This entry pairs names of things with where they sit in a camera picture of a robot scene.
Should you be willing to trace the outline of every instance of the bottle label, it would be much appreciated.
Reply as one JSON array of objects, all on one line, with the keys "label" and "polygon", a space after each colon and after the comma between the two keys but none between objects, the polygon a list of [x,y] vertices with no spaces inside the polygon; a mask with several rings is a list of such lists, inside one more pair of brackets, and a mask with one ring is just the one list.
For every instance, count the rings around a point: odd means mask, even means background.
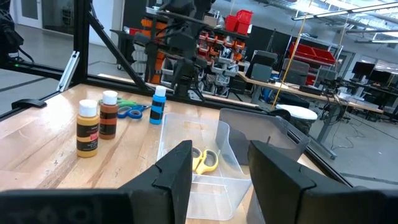
[{"label": "bottle label", "polygon": [[105,113],[105,112],[100,112],[99,113],[99,118],[101,119],[113,119],[113,118],[117,118],[118,117],[118,113]]},{"label": "bottle label", "polygon": [[161,102],[152,102],[152,108],[150,109],[150,118],[152,119],[162,119],[163,118],[163,111],[164,111],[165,103]]},{"label": "bottle label", "polygon": [[104,135],[116,133],[116,124],[99,124],[99,133]]},{"label": "bottle label", "polygon": [[77,124],[76,148],[81,151],[92,151],[98,147],[98,124],[84,126]]}]

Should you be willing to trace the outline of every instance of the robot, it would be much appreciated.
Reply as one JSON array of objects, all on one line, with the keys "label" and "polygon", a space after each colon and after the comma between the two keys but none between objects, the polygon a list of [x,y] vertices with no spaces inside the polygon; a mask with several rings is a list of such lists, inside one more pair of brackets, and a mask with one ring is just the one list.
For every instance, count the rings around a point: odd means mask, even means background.
[{"label": "robot", "polygon": [[10,15],[11,0],[0,0],[0,64],[9,60],[19,61],[19,46],[24,39],[15,31],[15,23]]},{"label": "robot", "polygon": [[178,55],[171,84],[175,95],[205,100],[198,89],[197,76],[207,66],[207,61],[197,57],[197,42],[200,32],[210,29],[202,20],[214,2],[215,0],[165,0],[157,11],[159,15],[170,18],[164,29],[165,35],[153,40],[139,34],[136,37],[137,42],[144,43],[146,49],[155,53],[157,49],[162,49],[167,54]]}]

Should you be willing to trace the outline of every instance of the white bottle cap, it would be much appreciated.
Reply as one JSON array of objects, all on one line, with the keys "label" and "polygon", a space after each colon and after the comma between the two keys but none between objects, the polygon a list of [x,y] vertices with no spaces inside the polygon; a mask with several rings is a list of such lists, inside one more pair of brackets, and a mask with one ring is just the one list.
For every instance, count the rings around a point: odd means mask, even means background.
[{"label": "white bottle cap", "polygon": [[166,87],[164,86],[157,86],[155,95],[157,96],[165,96],[166,95]]},{"label": "white bottle cap", "polygon": [[92,118],[97,115],[97,102],[95,100],[80,100],[79,115]]},{"label": "white bottle cap", "polygon": [[112,90],[106,90],[102,93],[102,103],[106,105],[116,105],[118,102],[118,93]]}]

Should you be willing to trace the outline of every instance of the orange paint bottle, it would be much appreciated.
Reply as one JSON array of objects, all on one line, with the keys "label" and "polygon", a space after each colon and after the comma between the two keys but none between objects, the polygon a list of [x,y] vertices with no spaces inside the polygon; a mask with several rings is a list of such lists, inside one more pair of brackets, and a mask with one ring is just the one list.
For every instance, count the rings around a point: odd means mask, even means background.
[{"label": "orange paint bottle", "polygon": [[97,102],[81,100],[76,122],[77,156],[92,157],[97,155],[99,123]]},{"label": "orange paint bottle", "polygon": [[102,104],[99,109],[99,137],[113,139],[116,136],[118,123],[118,93],[108,90],[104,91],[102,96]]}]

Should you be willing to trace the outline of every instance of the wooden table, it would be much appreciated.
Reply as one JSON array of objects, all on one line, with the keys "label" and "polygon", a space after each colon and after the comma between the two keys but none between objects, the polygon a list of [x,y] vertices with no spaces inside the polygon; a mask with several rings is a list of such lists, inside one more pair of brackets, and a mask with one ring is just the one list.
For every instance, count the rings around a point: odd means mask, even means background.
[{"label": "wooden table", "polygon": [[[76,156],[76,116],[79,101],[99,100],[105,89],[78,85],[49,100],[47,107],[30,108],[0,123],[0,189],[118,188],[148,167],[157,157],[161,125],[120,119],[116,138],[99,140],[98,154]],[[119,92],[124,99],[151,103],[147,96]],[[218,119],[219,111],[166,102],[165,112]],[[299,163],[321,173],[304,155]],[[246,223],[252,187],[235,216],[227,222],[187,220],[187,223]]]},{"label": "wooden table", "polygon": [[[260,82],[260,81],[257,81],[257,80],[252,80],[252,79],[246,77],[243,72],[239,72],[239,76],[247,83],[252,83],[252,84],[263,86],[263,87],[270,88],[270,89],[273,89],[273,90],[278,90],[279,87],[280,87],[280,83],[279,84],[278,83],[265,83],[265,82]],[[299,96],[305,96],[305,97],[313,98],[315,100],[330,101],[332,103],[337,103],[338,102],[338,100],[336,100],[334,98],[329,98],[328,99],[326,96],[323,96],[323,95],[318,96],[318,95],[314,95],[314,94],[311,94],[311,93],[305,93],[303,91],[300,91],[299,87],[297,85],[294,85],[294,84],[291,84],[291,83],[285,83],[285,84],[287,85],[287,88],[280,89],[283,92],[291,93],[291,94],[299,95]],[[359,108],[359,109],[373,111],[373,112],[376,112],[376,113],[383,114],[383,110],[380,110],[380,109],[377,109],[377,108],[372,108],[372,107],[369,107],[369,106],[364,106],[364,105],[360,105],[360,104],[353,103],[353,102],[346,102],[346,101],[343,101],[343,100],[339,101],[339,103],[340,102],[343,105],[352,106],[353,108]]]}]

